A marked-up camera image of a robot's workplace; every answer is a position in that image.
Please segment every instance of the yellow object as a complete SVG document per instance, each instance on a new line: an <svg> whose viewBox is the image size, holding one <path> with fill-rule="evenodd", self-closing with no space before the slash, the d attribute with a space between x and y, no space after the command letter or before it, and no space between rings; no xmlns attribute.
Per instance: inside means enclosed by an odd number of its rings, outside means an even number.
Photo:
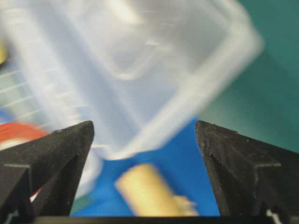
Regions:
<svg viewBox="0 0 299 224"><path fill-rule="evenodd" d="M186 213L186 210L189 210L185 206L186 203L184 205L178 203L185 197L174 196L172 190L150 164L129 169L115 185L137 216L197 215L191 208L192 213Z"/></svg>
<svg viewBox="0 0 299 224"><path fill-rule="evenodd" d="M4 63L7 59L7 48L0 42L0 64Z"/></svg>

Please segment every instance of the clear plastic container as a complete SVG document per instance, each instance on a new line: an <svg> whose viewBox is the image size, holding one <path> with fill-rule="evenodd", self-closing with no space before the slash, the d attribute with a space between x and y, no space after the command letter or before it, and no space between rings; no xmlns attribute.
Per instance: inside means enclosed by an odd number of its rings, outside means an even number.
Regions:
<svg viewBox="0 0 299 224"><path fill-rule="evenodd" d="M39 105L31 112L49 129L92 120L105 159L160 147L262 46L233 0L15 0L2 9Z"/></svg>

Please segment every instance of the blue fabric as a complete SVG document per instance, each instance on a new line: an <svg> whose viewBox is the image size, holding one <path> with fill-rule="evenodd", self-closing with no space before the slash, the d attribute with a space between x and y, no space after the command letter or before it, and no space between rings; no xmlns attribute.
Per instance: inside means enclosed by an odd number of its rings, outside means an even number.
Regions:
<svg viewBox="0 0 299 224"><path fill-rule="evenodd" d="M195 120L159 150L139 153L118 161L104 161L96 188L89 194L92 203L73 216L132 216L133 213L114 187L115 180L130 167L152 163L176 195L196 203L202 216L219 211L202 156L195 139Z"/></svg>

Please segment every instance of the green surface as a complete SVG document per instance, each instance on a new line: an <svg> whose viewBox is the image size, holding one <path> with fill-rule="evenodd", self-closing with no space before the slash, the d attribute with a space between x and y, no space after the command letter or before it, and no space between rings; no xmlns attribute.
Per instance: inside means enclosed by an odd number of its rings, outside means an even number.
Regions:
<svg viewBox="0 0 299 224"><path fill-rule="evenodd" d="M92 202L91 199L86 195L76 199L71 208L71 214L73 212L79 211L80 209L88 206L91 202Z"/></svg>
<svg viewBox="0 0 299 224"><path fill-rule="evenodd" d="M299 152L299 1L240 2L265 50L200 117Z"/></svg>

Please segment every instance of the red object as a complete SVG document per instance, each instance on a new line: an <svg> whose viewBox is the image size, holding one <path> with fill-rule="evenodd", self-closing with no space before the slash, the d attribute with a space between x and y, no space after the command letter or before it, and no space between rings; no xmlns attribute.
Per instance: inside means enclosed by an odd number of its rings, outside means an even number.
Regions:
<svg viewBox="0 0 299 224"><path fill-rule="evenodd" d="M0 125L0 142L9 139L27 139L28 141L46 136L47 133L26 123L6 123Z"/></svg>

